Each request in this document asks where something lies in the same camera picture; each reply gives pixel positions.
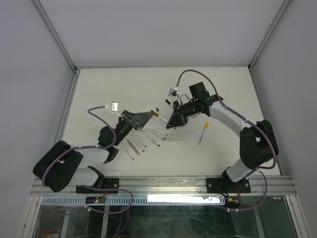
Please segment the green cap rainbow marker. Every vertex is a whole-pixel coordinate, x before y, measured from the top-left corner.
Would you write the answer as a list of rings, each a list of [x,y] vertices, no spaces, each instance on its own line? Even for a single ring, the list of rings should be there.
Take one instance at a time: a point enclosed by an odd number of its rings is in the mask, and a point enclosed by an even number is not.
[[[143,130],[141,131],[152,143],[154,143],[157,147],[160,147],[160,144],[155,141],[151,136],[149,136],[146,132],[144,132]]]

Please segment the translucent grey highlighter pen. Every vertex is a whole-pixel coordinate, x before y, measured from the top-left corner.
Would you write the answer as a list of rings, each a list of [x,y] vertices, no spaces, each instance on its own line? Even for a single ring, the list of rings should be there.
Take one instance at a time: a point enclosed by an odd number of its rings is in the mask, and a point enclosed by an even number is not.
[[[132,144],[132,142],[130,142],[129,140],[127,140],[128,144],[131,146],[131,148],[134,150],[134,152],[140,156],[140,152],[136,149],[136,147]]]

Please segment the pink cap acrylic marker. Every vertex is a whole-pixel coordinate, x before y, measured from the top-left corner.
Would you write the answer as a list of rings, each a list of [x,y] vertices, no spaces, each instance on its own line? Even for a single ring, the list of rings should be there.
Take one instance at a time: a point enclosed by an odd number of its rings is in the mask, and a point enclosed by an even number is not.
[[[135,143],[137,144],[138,148],[142,151],[142,152],[145,152],[145,149],[144,147],[142,146],[142,144],[139,142],[139,140],[135,137],[135,136],[131,136],[132,139],[135,141]]]

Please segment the magenta cap acrylic marker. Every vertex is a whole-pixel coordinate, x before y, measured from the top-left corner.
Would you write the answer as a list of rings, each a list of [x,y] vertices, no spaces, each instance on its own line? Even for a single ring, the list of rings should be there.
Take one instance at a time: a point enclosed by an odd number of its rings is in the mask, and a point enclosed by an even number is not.
[[[129,149],[127,148],[127,146],[125,145],[125,144],[122,144],[122,146],[123,146],[123,148],[124,148],[124,150],[126,151],[126,153],[128,154],[128,156],[130,157],[130,159],[132,160],[132,161],[134,161],[135,160],[135,157],[132,155],[132,153],[129,151]]]

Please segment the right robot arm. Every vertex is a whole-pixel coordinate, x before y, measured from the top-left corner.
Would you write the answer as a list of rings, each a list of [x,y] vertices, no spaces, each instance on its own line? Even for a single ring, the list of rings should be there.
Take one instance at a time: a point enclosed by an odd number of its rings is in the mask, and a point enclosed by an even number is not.
[[[233,109],[223,105],[222,98],[210,95],[202,82],[189,87],[192,99],[181,105],[173,102],[173,112],[167,129],[185,126],[189,117],[205,114],[231,129],[239,138],[239,159],[222,173],[222,188],[233,192],[239,182],[255,169],[271,159],[276,159],[279,150],[272,125],[267,120],[252,122]]]

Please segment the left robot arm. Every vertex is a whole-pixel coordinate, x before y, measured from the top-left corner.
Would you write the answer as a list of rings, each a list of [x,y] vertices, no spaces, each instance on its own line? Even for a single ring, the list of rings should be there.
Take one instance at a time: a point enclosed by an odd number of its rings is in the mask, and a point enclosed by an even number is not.
[[[33,174],[42,181],[44,187],[60,192],[68,185],[84,185],[92,192],[100,192],[104,186],[104,175],[94,164],[112,162],[119,153],[118,145],[132,130],[141,130],[154,116],[154,111],[132,113],[124,110],[118,122],[112,127],[100,116],[88,113],[105,124],[99,132],[95,145],[71,146],[64,140],[53,147],[37,162]]]

